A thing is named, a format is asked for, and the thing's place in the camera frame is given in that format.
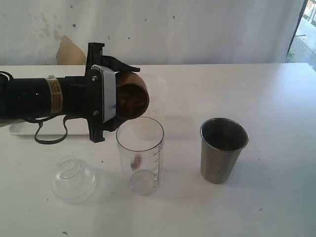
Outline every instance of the white tray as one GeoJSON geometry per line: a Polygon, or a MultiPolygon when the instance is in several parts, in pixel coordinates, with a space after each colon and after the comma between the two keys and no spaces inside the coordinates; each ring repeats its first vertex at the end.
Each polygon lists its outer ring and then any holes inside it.
{"type": "MultiPolygon", "coordinates": [[[[52,120],[46,121],[43,127],[39,131],[39,135],[63,135],[65,134],[65,128],[63,126],[64,116],[58,116],[52,120]]],[[[87,135],[89,134],[87,120],[83,118],[77,118],[68,120],[66,122],[68,129],[68,135],[87,135]]],[[[37,123],[16,123],[9,127],[9,134],[21,135],[21,136],[32,136],[38,129],[37,123]]]]}

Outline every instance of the black strap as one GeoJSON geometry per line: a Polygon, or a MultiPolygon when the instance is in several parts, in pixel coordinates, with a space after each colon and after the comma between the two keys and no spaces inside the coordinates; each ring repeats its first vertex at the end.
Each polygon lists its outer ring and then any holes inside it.
{"type": "Polygon", "coordinates": [[[50,116],[50,117],[47,117],[47,118],[42,118],[42,119],[35,119],[35,118],[25,118],[25,119],[24,119],[26,122],[38,123],[39,128],[38,128],[38,130],[36,131],[35,136],[34,136],[34,139],[35,139],[35,141],[36,141],[37,143],[44,144],[44,145],[53,145],[53,144],[57,144],[57,143],[60,143],[60,142],[64,141],[65,138],[66,138],[67,135],[68,135],[68,129],[67,129],[67,127],[66,127],[66,122],[67,122],[67,120],[70,120],[70,119],[77,119],[77,118],[78,118],[77,116],[70,116],[70,115],[66,115],[66,116],[64,117],[64,119],[63,119],[63,125],[64,125],[64,128],[65,128],[66,133],[65,133],[65,135],[62,136],[61,138],[58,138],[58,139],[56,139],[56,140],[48,140],[48,141],[47,141],[47,140],[38,139],[37,136],[38,136],[38,133],[39,133],[40,129],[43,127],[43,122],[48,121],[48,120],[50,120],[50,119],[52,119],[52,118],[54,118],[54,117],[57,117],[57,116],[58,116],[58,115],[53,115],[53,116],[50,116]]]}

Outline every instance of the cup rim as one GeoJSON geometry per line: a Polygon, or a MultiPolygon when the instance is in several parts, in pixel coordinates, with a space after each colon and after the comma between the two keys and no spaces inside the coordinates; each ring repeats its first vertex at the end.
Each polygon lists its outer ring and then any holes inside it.
{"type": "Polygon", "coordinates": [[[117,131],[116,131],[116,133],[115,133],[115,137],[116,137],[117,143],[118,143],[121,147],[123,147],[124,149],[126,149],[126,150],[128,150],[128,151],[131,151],[131,152],[146,152],[146,151],[150,151],[150,150],[156,148],[157,146],[159,146],[159,145],[163,142],[163,140],[164,140],[164,129],[163,129],[163,126],[161,125],[160,122],[158,122],[158,121],[157,121],[156,119],[154,119],[154,118],[150,118],[150,117],[146,117],[146,116],[140,116],[140,117],[138,117],[138,118],[151,119],[151,120],[155,121],[156,123],[158,123],[158,124],[160,125],[160,127],[161,127],[161,129],[162,129],[162,136],[161,136],[161,139],[159,140],[159,142],[158,142],[156,145],[154,145],[154,146],[152,146],[152,147],[150,147],[150,148],[148,148],[148,149],[145,149],[145,150],[132,150],[132,149],[129,149],[129,148],[123,146],[123,145],[119,142],[119,140],[118,140],[118,131],[119,131],[120,127],[118,127],[118,129],[117,129],[117,131]]]}
{"type": "Polygon", "coordinates": [[[215,150],[218,150],[218,151],[220,151],[220,152],[237,152],[237,151],[240,151],[240,150],[244,149],[244,148],[247,146],[248,142],[249,142],[248,133],[247,133],[246,129],[245,129],[240,123],[238,123],[238,122],[236,122],[236,121],[234,121],[234,120],[232,120],[232,119],[223,118],[223,117],[210,118],[210,119],[206,120],[206,121],[201,125],[201,128],[200,128],[200,135],[201,135],[202,140],[203,140],[208,146],[210,146],[211,148],[213,148],[213,149],[215,149],[215,150]],[[228,121],[230,121],[230,122],[235,123],[236,125],[240,126],[240,127],[243,129],[244,133],[246,134],[246,142],[245,142],[245,144],[244,144],[241,148],[238,148],[238,149],[236,149],[236,150],[229,150],[229,151],[226,151],[226,150],[218,149],[218,148],[212,146],[211,144],[209,144],[209,143],[206,141],[206,139],[204,138],[204,136],[203,136],[203,134],[202,134],[202,129],[203,129],[203,127],[204,127],[208,122],[210,122],[210,121],[212,121],[212,120],[217,120],[217,119],[228,120],[228,121]]]}

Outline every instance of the tan tape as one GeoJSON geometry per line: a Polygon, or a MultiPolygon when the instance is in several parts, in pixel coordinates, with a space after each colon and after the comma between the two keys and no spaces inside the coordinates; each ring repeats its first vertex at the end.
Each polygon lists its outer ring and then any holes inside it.
{"type": "Polygon", "coordinates": [[[59,113],[63,110],[63,92],[59,81],[56,78],[46,78],[49,90],[50,90],[50,101],[51,101],[51,114],[59,113]]]}

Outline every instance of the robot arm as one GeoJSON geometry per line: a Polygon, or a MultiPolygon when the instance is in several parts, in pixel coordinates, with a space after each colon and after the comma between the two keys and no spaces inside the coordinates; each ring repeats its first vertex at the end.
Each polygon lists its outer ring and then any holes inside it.
{"type": "Polygon", "coordinates": [[[14,79],[0,72],[0,123],[38,123],[35,140],[55,144],[67,136],[66,121],[87,120],[92,142],[102,142],[103,131],[114,131],[128,119],[141,116],[149,105],[143,80],[133,72],[139,68],[114,57],[103,56],[102,43],[89,43],[85,75],[81,77],[14,79]],[[43,141],[37,134],[43,123],[65,115],[66,134],[54,141],[43,141]]]}

